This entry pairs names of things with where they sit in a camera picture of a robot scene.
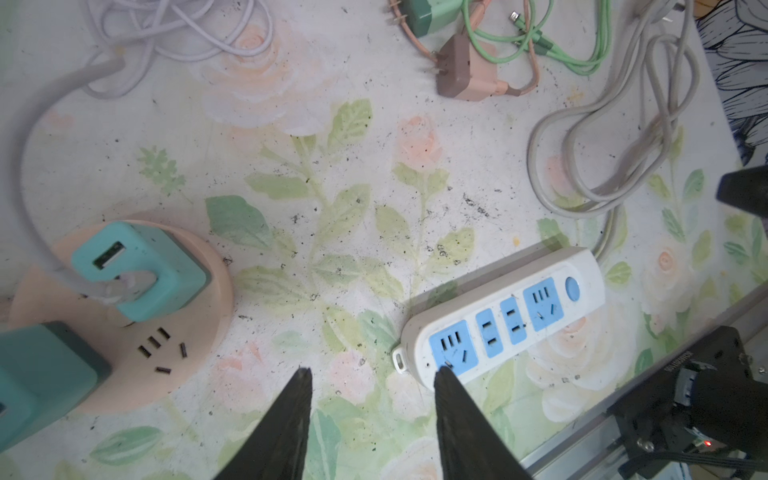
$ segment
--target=power strip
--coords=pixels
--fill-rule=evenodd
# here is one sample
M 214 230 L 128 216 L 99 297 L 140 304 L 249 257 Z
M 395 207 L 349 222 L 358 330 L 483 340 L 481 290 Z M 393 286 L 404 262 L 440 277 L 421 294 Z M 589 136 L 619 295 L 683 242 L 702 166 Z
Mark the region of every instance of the power strip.
M 392 361 L 428 389 L 444 365 L 467 383 L 604 303 L 592 253 L 564 248 L 414 316 Z

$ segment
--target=table surface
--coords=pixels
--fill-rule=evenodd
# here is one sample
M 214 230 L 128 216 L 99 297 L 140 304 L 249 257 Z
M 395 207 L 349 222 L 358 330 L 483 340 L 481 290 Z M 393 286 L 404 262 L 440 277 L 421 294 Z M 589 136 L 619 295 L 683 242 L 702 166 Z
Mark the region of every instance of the table surface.
M 594 3 L 559 2 L 545 29 L 575 57 L 594 44 Z M 613 3 L 616 52 L 631 2 Z M 47 239 L 120 218 L 183 227 L 229 264 L 237 311 L 171 396 L 123 415 L 73 412 L 0 455 L 0 478 L 213 478 L 298 366 L 314 378 L 305 478 L 441 478 L 432 394 L 388 357 L 409 313 L 541 254 L 543 240 L 595 244 L 602 219 L 566 220 L 537 202 L 525 149 L 545 114 L 600 94 L 610 62 L 579 78 L 542 58 L 535 93 L 468 103 L 435 93 L 430 64 L 388 24 L 383 2 L 270 7 L 268 55 L 156 58 L 126 97 L 71 94 L 32 135 L 25 195 Z M 492 5 L 488 30 L 511 31 L 513 7 Z M 67 2 L 0 11 L 7 121 L 91 43 Z M 675 15 L 665 28 L 680 27 Z M 260 41 L 261 14 L 252 23 L 239 41 Z M 437 48 L 450 30 L 425 42 Z M 690 43 L 702 84 L 672 158 L 626 203 L 603 265 L 606 306 L 467 385 L 519 458 L 768 278 L 760 222 L 714 200 L 740 162 L 700 43 Z M 515 85 L 528 75 L 525 59 L 500 69 Z M 581 139 L 593 184 L 654 114 L 649 95 L 636 85 Z M 572 204 L 558 154 L 567 125 L 545 136 L 541 174 Z M 10 297 L 28 261 L 7 242 L 0 250 Z

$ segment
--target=gray cable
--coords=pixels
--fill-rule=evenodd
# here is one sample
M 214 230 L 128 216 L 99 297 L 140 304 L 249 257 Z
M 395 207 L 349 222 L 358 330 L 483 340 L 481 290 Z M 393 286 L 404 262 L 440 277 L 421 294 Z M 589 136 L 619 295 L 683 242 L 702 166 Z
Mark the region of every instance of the gray cable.
M 22 196 L 22 158 L 27 139 L 38 119 L 57 101 L 72 91 L 120 71 L 122 57 L 89 65 L 65 75 L 36 91 L 0 131 L 0 218 L 16 243 L 55 280 L 84 295 L 99 298 L 121 295 L 120 280 L 95 283 L 66 267 L 35 229 Z
M 686 0 L 685 20 L 680 37 L 675 35 L 656 35 L 647 39 L 648 29 L 651 25 L 653 13 L 657 10 L 654 6 L 668 0 L 653 0 L 644 13 L 640 16 L 637 27 L 635 28 L 624 61 L 619 70 L 616 81 L 610 86 L 607 93 L 599 101 L 586 105 L 584 107 L 566 108 L 556 111 L 544 117 L 534 128 L 531 134 L 531 140 L 528 143 L 528 176 L 531 179 L 531 187 L 536 197 L 553 214 L 574 219 L 585 219 L 596 217 L 597 215 L 612 212 L 620 206 L 630 195 L 640 188 L 645 181 L 652 175 L 665 160 L 668 158 L 672 143 L 674 142 L 674 131 L 677 126 L 677 119 L 688 107 L 696 94 L 700 81 L 700 69 L 693 50 L 685 43 L 694 18 L 694 0 Z M 672 44 L 677 47 L 672 72 L 670 74 L 669 98 L 664 97 L 664 88 L 659 80 L 659 75 L 653 60 L 653 53 L 656 45 L 660 42 Z M 690 67 L 691 80 L 690 87 L 682 101 L 678 104 L 678 91 L 680 77 L 682 76 L 682 63 L 685 59 Z M 641 77 L 642 67 L 645 67 L 648 73 L 651 90 L 654 93 L 656 103 L 659 109 L 659 115 L 642 131 L 640 139 L 635 143 L 632 152 L 622 156 L 624 159 L 629 157 L 629 166 L 624 179 L 620 184 L 612 187 L 608 192 L 591 189 L 586 185 L 581 177 L 576 165 L 575 145 L 576 137 L 581 131 L 594 123 L 598 118 L 608 113 L 613 106 L 621 101 L 629 92 L 634 82 Z M 567 209 L 559 207 L 544 192 L 541 180 L 537 171 L 537 152 L 538 145 L 544 132 L 553 125 L 553 123 L 564 118 L 585 115 L 574 127 L 570 129 L 563 143 L 565 170 L 574 185 L 575 190 L 583 195 L 588 201 L 580 207 Z M 647 165 L 647 156 L 651 151 L 661 145 L 661 152 L 656 159 Z M 607 253 L 615 232 L 615 215 L 612 214 L 606 219 L 606 229 L 604 229 L 604 239 L 598 248 L 597 253 Z

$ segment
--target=teal power adapter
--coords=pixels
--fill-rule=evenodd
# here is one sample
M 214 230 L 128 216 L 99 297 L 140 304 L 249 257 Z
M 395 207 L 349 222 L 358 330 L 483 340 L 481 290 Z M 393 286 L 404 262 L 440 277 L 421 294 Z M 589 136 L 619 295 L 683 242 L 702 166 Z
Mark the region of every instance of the teal power adapter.
M 0 334 L 0 452 L 67 415 L 110 372 L 61 322 Z
M 108 224 L 72 254 L 71 262 L 91 282 L 112 280 L 125 272 L 154 273 L 157 282 L 149 290 L 132 302 L 117 305 L 133 322 L 183 308 L 210 279 L 205 267 L 168 233 L 139 223 Z
M 458 16 L 462 0 L 402 0 L 406 23 L 417 37 L 450 25 Z

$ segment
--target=power switch button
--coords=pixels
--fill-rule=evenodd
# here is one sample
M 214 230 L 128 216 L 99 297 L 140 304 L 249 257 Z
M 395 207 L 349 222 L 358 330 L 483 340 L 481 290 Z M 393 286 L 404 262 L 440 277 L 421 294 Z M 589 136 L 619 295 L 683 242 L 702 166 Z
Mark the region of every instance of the power switch button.
M 578 287 L 578 282 L 574 277 L 570 276 L 565 280 L 565 292 L 573 302 L 581 297 L 581 289 Z

